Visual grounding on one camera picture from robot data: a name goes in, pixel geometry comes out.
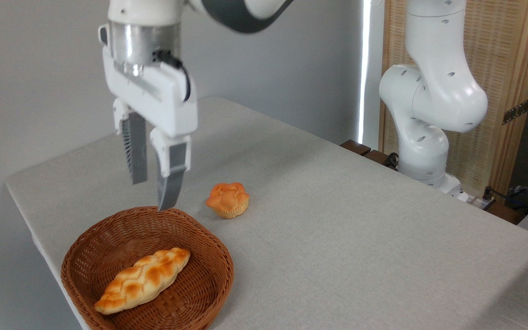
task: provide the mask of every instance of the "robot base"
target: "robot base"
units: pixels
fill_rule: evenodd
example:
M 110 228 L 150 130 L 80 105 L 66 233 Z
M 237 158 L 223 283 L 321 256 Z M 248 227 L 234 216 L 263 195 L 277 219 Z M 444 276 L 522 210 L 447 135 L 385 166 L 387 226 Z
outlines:
M 417 181 L 423 182 L 424 184 L 427 184 L 428 186 L 433 186 L 433 188 L 436 188 L 440 192 L 444 192 L 461 201 L 464 201 L 464 202 L 468 201 L 469 196 L 467 193 L 463 192 L 462 186 L 459 183 L 459 180 L 455 176 L 449 175 L 448 173 L 445 173 L 442 177 L 434 179 L 434 180 L 417 180 Z

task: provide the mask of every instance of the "wooden block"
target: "wooden block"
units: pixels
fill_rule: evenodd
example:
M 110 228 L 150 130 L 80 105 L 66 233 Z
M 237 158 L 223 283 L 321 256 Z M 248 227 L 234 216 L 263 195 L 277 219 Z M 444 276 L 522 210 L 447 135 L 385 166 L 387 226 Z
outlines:
M 347 140 L 346 142 L 340 144 L 340 147 L 350 150 L 350 152 L 355 152 L 360 156 L 364 156 L 372 150 L 370 147 L 365 146 L 364 144 L 359 144 L 354 140 Z
M 378 150 L 372 150 L 371 152 L 364 155 L 367 159 L 373 160 L 380 165 L 386 165 L 388 160 L 388 155 Z
M 517 225 L 521 222 L 524 217 L 526 217 L 525 214 L 519 213 L 510 207 L 504 206 L 501 203 L 493 203 L 488 207 L 486 212 L 490 213 L 491 215 L 496 215 L 497 217 L 508 221 L 509 223 L 512 223 L 514 225 Z

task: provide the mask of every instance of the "muffin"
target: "muffin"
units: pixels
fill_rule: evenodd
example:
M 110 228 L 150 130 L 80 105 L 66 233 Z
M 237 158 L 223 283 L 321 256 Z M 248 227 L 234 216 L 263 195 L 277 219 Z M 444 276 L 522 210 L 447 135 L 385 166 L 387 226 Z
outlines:
M 218 216 L 232 219 L 241 215 L 248 208 L 250 196 L 240 182 L 218 183 L 205 201 Z

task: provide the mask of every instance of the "light strip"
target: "light strip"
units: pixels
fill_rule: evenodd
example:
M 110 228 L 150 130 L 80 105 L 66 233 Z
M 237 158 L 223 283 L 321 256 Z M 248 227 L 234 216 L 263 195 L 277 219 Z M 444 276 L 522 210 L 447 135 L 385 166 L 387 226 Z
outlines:
M 364 103 L 366 81 L 368 80 L 369 42 L 370 42 L 370 8 L 372 0 L 363 0 L 362 6 L 362 58 L 360 75 L 360 121 L 358 124 L 358 142 L 363 143 L 364 137 Z

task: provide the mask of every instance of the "metal hinge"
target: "metal hinge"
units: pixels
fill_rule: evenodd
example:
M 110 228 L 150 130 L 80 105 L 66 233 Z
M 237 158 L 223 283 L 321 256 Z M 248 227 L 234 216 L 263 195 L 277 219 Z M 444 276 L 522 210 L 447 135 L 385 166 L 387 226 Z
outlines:
M 526 113 L 528 111 L 528 100 L 521 104 L 513 107 L 511 110 L 505 112 L 505 118 L 502 120 L 502 125 L 513 121 L 516 117 Z

